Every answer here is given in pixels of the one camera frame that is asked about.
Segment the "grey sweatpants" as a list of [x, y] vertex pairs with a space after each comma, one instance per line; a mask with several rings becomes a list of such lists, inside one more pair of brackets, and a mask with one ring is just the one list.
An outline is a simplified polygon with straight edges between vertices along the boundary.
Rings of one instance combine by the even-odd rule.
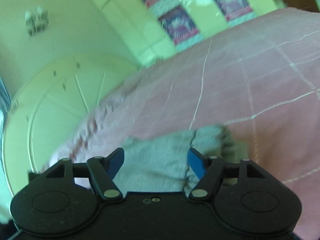
[[199, 179], [187, 154], [196, 149], [205, 157], [217, 156], [229, 163], [248, 158], [248, 147], [234, 139], [226, 126], [214, 125], [178, 131], [150, 140], [128, 138], [122, 144], [124, 164], [114, 182], [128, 192], [184, 192], [189, 194]]

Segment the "pink pillow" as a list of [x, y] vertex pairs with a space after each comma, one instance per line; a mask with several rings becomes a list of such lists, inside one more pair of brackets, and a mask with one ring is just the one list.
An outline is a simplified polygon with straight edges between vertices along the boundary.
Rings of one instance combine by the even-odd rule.
[[125, 94], [106, 96], [99, 102], [61, 146], [59, 146], [41, 167], [43, 173], [63, 158], [73, 163], [85, 163], [88, 159], [110, 155], [116, 148], [125, 148], [128, 136], [120, 128], [121, 110], [128, 101]]

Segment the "white wooden headboard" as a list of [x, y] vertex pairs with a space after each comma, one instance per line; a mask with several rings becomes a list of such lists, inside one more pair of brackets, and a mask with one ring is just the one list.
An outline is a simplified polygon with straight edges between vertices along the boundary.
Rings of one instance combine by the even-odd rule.
[[138, 66], [112, 54], [63, 57], [16, 94], [3, 135], [3, 167], [16, 194], [38, 173], [100, 100]]

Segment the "pink checked bed sheet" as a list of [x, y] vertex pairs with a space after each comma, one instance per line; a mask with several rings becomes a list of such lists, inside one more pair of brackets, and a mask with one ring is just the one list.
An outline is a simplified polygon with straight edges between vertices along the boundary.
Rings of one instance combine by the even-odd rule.
[[285, 8], [129, 77], [120, 128], [153, 138], [228, 126], [303, 203], [296, 231], [319, 239], [319, 13]]

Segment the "grey curtain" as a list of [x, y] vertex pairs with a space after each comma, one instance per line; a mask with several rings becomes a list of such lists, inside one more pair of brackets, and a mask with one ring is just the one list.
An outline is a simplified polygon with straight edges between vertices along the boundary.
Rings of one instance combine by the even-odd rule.
[[1, 134], [7, 120], [8, 112], [10, 111], [11, 97], [8, 90], [0, 77], [0, 111], [1, 111]]

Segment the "lower left red poster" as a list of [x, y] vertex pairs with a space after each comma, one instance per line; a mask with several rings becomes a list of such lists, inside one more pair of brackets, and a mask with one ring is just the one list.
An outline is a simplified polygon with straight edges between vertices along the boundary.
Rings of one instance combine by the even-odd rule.
[[175, 45], [200, 33], [192, 18], [181, 5], [162, 15], [158, 21]]

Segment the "white built-in wardrobe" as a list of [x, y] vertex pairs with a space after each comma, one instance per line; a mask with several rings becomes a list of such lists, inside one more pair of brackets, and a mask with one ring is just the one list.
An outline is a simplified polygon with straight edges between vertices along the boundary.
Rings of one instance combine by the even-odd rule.
[[[283, 0], [248, 0], [253, 14], [227, 22], [214, 0], [160, 0], [147, 7], [142, 0], [91, 0], [143, 66], [167, 59], [228, 28], [283, 8]], [[175, 45], [158, 19], [181, 5], [200, 33]]]

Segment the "metal wall hook ornament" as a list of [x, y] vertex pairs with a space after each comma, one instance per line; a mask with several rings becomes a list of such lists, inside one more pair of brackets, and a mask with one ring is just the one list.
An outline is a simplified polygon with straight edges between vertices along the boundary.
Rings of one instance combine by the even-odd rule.
[[26, 11], [25, 25], [29, 37], [44, 31], [49, 24], [48, 10], [44, 10], [42, 7], [37, 7], [36, 11]]

